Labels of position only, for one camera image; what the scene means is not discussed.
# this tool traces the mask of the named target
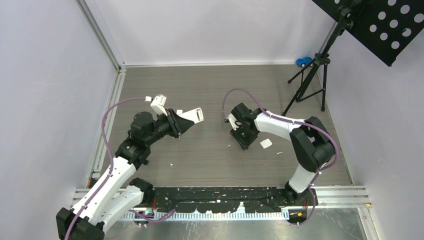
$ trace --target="black tripod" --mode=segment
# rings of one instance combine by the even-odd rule
[[[329,59],[329,50],[331,48],[331,46],[333,45],[333,43],[335,42],[336,38],[340,35],[343,34],[343,32],[345,31],[345,29],[350,29],[354,22],[352,20],[350,20],[351,17],[351,12],[352,9],[350,9],[349,7],[343,7],[340,9],[340,19],[337,23],[337,25],[335,26],[333,32],[331,33],[327,44],[324,47],[324,50],[322,50],[322,52],[318,52],[315,54],[315,58],[308,64],[306,65],[304,68],[302,68],[302,70],[300,70],[298,73],[296,73],[296,75],[294,75],[290,80],[288,80],[288,83],[291,84],[292,81],[299,76],[300,74],[302,74],[301,77],[301,81],[300,81],[300,87],[299,89],[296,91],[296,94],[293,96],[293,98],[291,99],[290,103],[288,104],[287,108],[284,110],[284,112],[281,114],[283,116],[285,116],[287,114],[287,112],[289,111],[290,107],[292,106],[292,104],[296,101],[296,103],[300,103],[303,100],[306,100],[316,94],[319,94],[322,92],[322,104],[321,104],[321,111],[325,111],[326,110],[326,86],[327,86],[327,67],[328,64],[330,64],[330,59]],[[309,68],[309,66],[312,66],[312,69],[310,70],[310,72],[307,74],[305,80],[304,79],[304,71]],[[303,95],[305,94],[305,91],[308,89],[309,84],[311,83],[312,79],[314,78],[315,74],[317,73],[318,69],[320,68],[321,65],[324,65],[324,78],[322,80],[322,89],[312,93],[311,95],[308,95],[304,98]]]

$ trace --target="white wall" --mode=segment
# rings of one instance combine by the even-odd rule
[[[424,31],[387,67],[349,33],[330,50],[327,104],[383,240],[422,239]]]
[[[56,240],[116,73],[74,0],[3,2],[0,33],[0,238]]]
[[[91,0],[127,65],[292,63],[333,20],[311,0]]]

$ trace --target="blue toy car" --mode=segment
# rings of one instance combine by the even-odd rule
[[[299,59],[297,59],[296,60],[296,64],[299,66],[299,67],[305,67],[306,65],[308,65],[310,62],[312,61],[312,58],[311,57],[304,57],[304,58],[299,58]]]

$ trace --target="wood grain surface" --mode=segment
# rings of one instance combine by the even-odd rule
[[[243,151],[230,135],[231,126],[223,122],[221,104],[228,90],[243,88],[253,93],[266,109],[280,114],[300,85],[300,78],[292,84],[287,84],[287,80],[299,70],[295,65],[128,68],[120,100],[164,94],[167,108],[188,111],[201,107],[204,114],[204,121],[190,128],[180,139],[167,136],[153,144],[149,164],[141,166],[133,177],[157,187],[283,186],[298,166],[292,143],[272,134],[260,133],[250,148]],[[315,76],[305,96],[319,88]],[[252,110],[257,108],[247,94],[235,91],[228,96],[225,113],[229,114],[242,102]],[[320,108],[321,94],[318,94],[295,103],[287,117],[318,117],[328,132],[336,137],[328,111],[321,112]],[[127,102],[117,107],[110,136],[113,152],[126,138],[134,115],[142,111],[154,113],[144,101]],[[260,142],[267,138],[272,141],[272,146],[263,149]],[[103,171],[109,163],[106,156]],[[316,184],[349,185],[344,157],[325,171]]]

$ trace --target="hole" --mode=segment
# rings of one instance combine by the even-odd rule
[[[411,35],[412,31],[409,28],[405,28],[402,30],[402,36],[409,37]]]
[[[396,3],[396,0],[388,0],[388,1],[387,1],[387,4],[388,4],[389,6],[393,6],[393,5],[395,5],[395,3]]]
[[[409,13],[410,12],[410,6],[409,5],[403,5],[401,8],[400,8],[400,13],[401,14],[407,14],[407,13]]]
[[[392,29],[396,28],[398,26],[398,20],[391,20],[390,23],[388,24]]]
[[[388,35],[385,32],[383,32],[382,34],[380,34],[380,39],[383,40],[383,41],[387,40],[387,37],[388,37]]]
[[[371,33],[375,33],[377,31],[377,26],[375,24],[369,26],[369,31]]]
[[[418,24],[421,23],[424,20],[424,14],[418,13],[417,15],[415,15],[413,20]]]
[[[386,18],[386,13],[385,13],[384,11],[381,11],[381,12],[378,14],[378,19],[383,20],[383,19],[385,19],[385,18]]]
[[[399,46],[400,46],[400,44],[399,44],[398,41],[394,41],[394,42],[391,43],[391,48],[392,49],[398,49]]]

